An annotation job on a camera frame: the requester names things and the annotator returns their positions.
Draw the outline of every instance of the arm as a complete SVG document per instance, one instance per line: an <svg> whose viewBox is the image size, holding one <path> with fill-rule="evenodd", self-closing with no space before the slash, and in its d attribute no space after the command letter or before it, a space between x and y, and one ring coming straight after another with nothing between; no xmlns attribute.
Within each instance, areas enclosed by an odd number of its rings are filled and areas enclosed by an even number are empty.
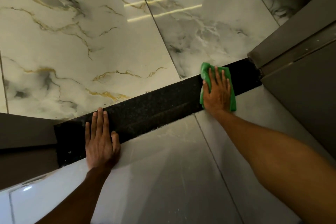
<svg viewBox="0 0 336 224"><path fill-rule="evenodd" d="M308 223L336 223L336 170L309 146L229 112L230 84L216 70L204 105L248 161L259 182Z"/></svg>
<svg viewBox="0 0 336 224"><path fill-rule="evenodd" d="M110 137L109 119L102 108L93 113L91 135L89 126L87 122L85 150L89 171L85 180L36 224L90 224L104 182L119 160L120 143L116 132Z"/></svg>

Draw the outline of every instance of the finger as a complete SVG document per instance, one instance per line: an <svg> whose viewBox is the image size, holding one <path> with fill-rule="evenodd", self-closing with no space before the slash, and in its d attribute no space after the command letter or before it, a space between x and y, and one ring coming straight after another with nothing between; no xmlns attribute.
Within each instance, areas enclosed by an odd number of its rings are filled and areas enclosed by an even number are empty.
<svg viewBox="0 0 336 224"><path fill-rule="evenodd" d="M98 118L97 118L97 132L96 135L100 138L103 134L103 108L98 108Z"/></svg>
<svg viewBox="0 0 336 224"><path fill-rule="evenodd" d="M224 89L227 89L225 71L224 70L222 70L222 85L223 85Z"/></svg>
<svg viewBox="0 0 336 224"><path fill-rule="evenodd" d="M90 142L90 122L85 123L85 147L89 145Z"/></svg>
<svg viewBox="0 0 336 224"><path fill-rule="evenodd" d="M210 81L211 81L211 86L215 87L217 84L216 84L215 78L213 78L211 68L209 68L209 77L210 77Z"/></svg>
<svg viewBox="0 0 336 224"><path fill-rule="evenodd" d="M218 86L221 87L223 84L222 84L222 80L221 80L221 77L219 75L218 67L217 66L215 66L215 76L216 76L216 80L217 80Z"/></svg>
<svg viewBox="0 0 336 224"><path fill-rule="evenodd" d="M209 86L207 82L203 80L203 98L208 98L209 94Z"/></svg>
<svg viewBox="0 0 336 224"><path fill-rule="evenodd" d="M227 91L229 95L231 95L231 84L229 79L226 79L226 84L227 84Z"/></svg>
<svg viewBox="0 0 336 224"><path fill-rule="evenodd" d="M91 122L91 140L96 137L97 131L97 112L94 112L92 115L92 122Z"/></svg>
<svg viewBox="0 0 336 224"><path fill-rule="evenodd" d="M110 127L109 127L109 116L107 115L107 111L103 112L103 119L104 119L103 135L108 135L110 133Z"/></svg>
<svg viewBox="0 0 336 224"><path fill-rule="evenodd" d="M118 154L119 151L120 151L120 148L121 148L121 145L120 145L120 142L119 142L119 135L115 131L112 131L111 138L112 138L113 152Z"/></svg>

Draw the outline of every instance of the hand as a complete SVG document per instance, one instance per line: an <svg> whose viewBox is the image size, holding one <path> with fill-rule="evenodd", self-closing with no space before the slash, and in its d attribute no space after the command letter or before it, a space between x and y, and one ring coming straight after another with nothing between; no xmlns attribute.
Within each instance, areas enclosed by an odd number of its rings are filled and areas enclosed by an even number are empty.
<svg viewBox="0 0 336 224"><path fill-rule="evenodd" d="M120 148L118 134L113 131L110 136L107 111L98 108L98 113L94 112L92 116L91 136L90 123L85 124L85 151L89 170L100 166L112 169L119 160Z"/></svg>
<svg viewBox="0 0 336 224"><path fill-rule="evenodd" d="M203 101L205 109L214 116L218 111L230 111L231 85L229 79L225 78L222 70L222 78L219 75L218 67L215 67L216 80L212 75L211 68L209 76L211 81L211 93L206 81L203 81Z"/></svg>

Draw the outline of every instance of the green cloth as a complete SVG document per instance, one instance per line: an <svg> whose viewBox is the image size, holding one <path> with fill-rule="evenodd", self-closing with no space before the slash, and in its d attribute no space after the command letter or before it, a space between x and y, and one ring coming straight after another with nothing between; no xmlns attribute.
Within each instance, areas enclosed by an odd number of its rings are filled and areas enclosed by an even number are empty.
<svg viewBox="0 0 336 224"><path fill-rule="evenodd" d="M215 78L215 67L210 65L209 63L203 62L201 65L201 78L205 80L208 83L209 86L209 91L211 92L211 81L210 81L210 76L209 76L209 68L211 68L212 75ZM225 72L225 77L229 79L230 84L231 84L231 98L230 98L230 111L234 112L237 110L237 105L236 105L236 97L235 97L235 92L233 91L232 87L232 82L231 82L231 74L230 70L228 67L218 67L218 72L220 76L222 77L222 70ZM203 86L201 89L201 95L199 97L199 103L202 105L204 108L204 103L203 103Z"/></svg>

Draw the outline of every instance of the forearm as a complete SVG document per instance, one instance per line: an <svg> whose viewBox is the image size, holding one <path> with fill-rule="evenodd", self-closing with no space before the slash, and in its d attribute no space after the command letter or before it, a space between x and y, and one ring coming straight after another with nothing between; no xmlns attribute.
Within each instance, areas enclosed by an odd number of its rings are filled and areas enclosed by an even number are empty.
<svg viewBox="0 0 336 224"><path fill-rule="evenodd" d="M220 111L214 117L260 183L307 223L335 221L335 170L309 146Z"/></svg>
<svg viewBox="0 0 336 224"><path fill-rule="evenodd" d="M36 224L90 224L100 191L110 171L105 167L92 168L85 180Z"/></svg>

